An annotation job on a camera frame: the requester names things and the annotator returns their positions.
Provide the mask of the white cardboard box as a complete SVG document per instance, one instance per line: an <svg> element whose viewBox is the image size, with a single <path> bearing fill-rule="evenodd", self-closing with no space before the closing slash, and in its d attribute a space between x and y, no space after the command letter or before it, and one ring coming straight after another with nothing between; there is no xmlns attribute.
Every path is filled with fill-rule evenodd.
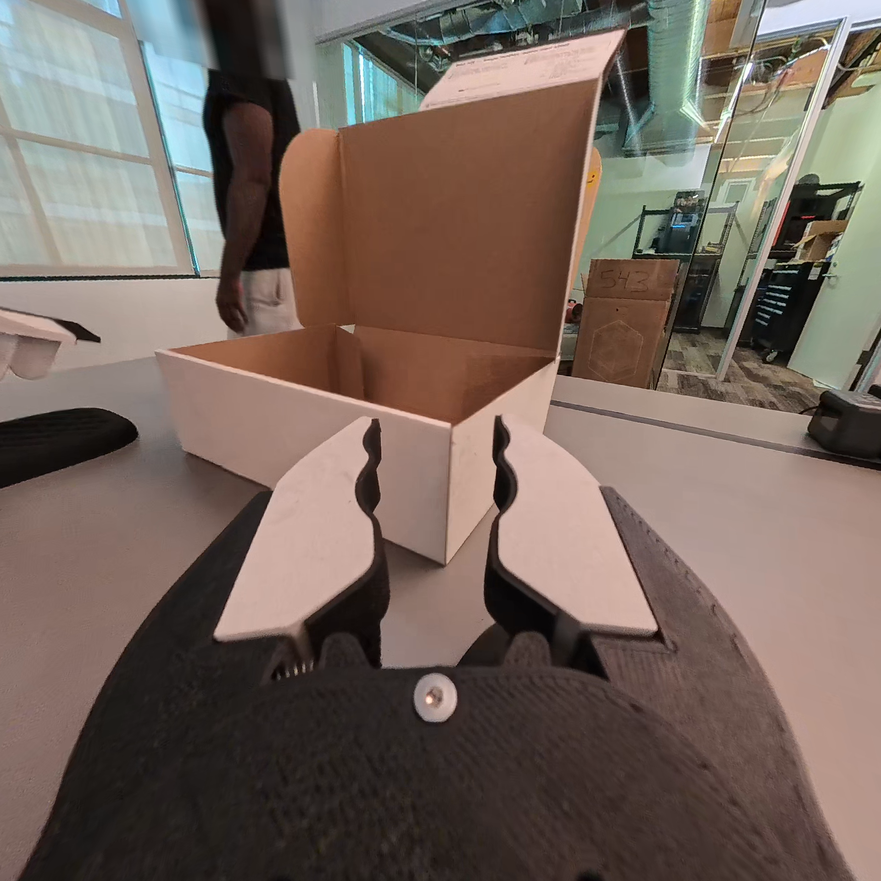
<svg viewBox="0 0 881 881"><path fill-rule="evenodd" d="M279 196L301 329L156 358L182 449L274 488L380 422L382 534L445 566L492 504L492 425L545 426L625 29L455 62L417 112L296 136Z"/></svg>

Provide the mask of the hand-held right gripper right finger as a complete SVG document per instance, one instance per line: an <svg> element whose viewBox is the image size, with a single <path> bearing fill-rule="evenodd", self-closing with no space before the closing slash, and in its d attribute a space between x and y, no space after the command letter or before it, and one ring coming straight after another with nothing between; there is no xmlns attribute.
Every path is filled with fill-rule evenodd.
<svg viewBox="0 0 881 881"><path fill-rule="evenodd" d="M486 610L510 638L541 636L553 665L610 677L594 638L650 640L659 625L600 483L513 415L495 419L492 460Z"/></svg>

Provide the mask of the black tool cabinet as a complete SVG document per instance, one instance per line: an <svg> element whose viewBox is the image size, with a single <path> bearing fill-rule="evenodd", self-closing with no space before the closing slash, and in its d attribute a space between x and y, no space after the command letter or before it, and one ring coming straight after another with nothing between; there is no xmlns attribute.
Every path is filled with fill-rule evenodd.
<svg viewBox="0 0 881 881"><path fill-rule="evenodd" d="M740 346L760 351L766 363L791 355L863 187L823 184L810 174L796 183L759 275Z"/></svg>

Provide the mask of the glass partition door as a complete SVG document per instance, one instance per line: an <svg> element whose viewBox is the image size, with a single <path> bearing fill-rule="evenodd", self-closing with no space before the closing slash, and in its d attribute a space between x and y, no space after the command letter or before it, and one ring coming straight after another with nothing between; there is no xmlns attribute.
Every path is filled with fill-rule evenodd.
<svg viewBox="0 0 881 881"><path fill-rule="evenodd" d="M761 270L797 183L827 91L853 32L853 16L828 17L757 35L739 53L724 95L704 180L710 203L740 201L702 329L664 329L651 389L678 390L682 378L723 380L733 366ZM678 283L684 281L680 271Z"/></svg>

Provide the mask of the black charger device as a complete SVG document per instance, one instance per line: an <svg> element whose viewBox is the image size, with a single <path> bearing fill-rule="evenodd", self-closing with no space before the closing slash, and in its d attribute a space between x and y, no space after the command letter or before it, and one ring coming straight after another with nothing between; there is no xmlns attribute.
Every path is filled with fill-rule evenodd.
<svg viewBox="0 0 881 881"><path fill-rule="evenodd" d="M826 390L807 427L827 453L880 465L880 386L866 392Z"/></svg>

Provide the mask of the white door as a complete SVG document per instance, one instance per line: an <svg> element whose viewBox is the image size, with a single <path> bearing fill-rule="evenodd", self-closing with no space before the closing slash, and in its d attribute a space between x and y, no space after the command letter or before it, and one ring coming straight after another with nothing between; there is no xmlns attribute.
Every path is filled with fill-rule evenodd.
<svg viewBox="0 0 881 881"><path fill-rule="evenodd" d="M848 227L788 367L810 380L848 388L857 361L879 330L880 85L823 110L799 172L823 184L860 182Z"/></svg>

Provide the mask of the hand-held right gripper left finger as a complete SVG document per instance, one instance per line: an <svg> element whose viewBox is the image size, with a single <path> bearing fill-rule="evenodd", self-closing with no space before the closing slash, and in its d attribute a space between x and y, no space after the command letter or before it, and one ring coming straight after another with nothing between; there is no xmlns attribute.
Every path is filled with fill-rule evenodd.
<svg viewBox="0 0 881 881"><path fill-rule="evenodd" d="M380 523L380 422L360 417L272 491L214 630L221 643L278 637L302 664L348 633L381 661L390 576Z"/></svg>

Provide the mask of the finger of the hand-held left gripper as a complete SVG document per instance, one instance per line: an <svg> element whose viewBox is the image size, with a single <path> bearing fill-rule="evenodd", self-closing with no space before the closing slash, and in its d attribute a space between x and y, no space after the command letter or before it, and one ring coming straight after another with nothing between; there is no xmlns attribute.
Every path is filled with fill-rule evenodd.
<svg viewBox="0 0 881 881"><path fill-rule="evenodd" d="M60 318L1 309L1 378L43 379L61 347L99 344L100 337L83 325Z"/></svg>

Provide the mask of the brown cardboard box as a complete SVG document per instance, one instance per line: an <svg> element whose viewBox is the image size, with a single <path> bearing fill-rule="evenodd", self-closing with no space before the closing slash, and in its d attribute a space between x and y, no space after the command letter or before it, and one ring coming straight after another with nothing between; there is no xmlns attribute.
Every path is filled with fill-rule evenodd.
<svg viewBox="0 0 881 881"><path fill-rule="evenodd" d="M581 277L573 378L653 386L679 267L676 259L591 260Z"/></svg>

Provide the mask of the silver ventilation duct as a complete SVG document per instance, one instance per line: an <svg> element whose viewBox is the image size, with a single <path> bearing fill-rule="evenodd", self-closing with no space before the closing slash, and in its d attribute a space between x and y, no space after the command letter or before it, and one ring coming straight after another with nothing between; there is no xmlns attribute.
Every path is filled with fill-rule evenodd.
<svg viewBox="0 0 881 881"><path fill-rule="evenodd" d="M648 106L627 128L628 156L693 148L706 122L699 108L709 1L648 1Z"/></svg>

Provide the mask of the large window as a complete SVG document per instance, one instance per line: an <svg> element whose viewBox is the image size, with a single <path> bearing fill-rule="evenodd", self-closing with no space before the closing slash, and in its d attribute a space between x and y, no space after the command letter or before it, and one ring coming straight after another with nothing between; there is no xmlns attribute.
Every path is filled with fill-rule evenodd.
<svg viewBox="0 0 881 881"><path fill-rule="evenodd" d="M126 2L3 1L2 279L215 277L205 85Z"/></svg>

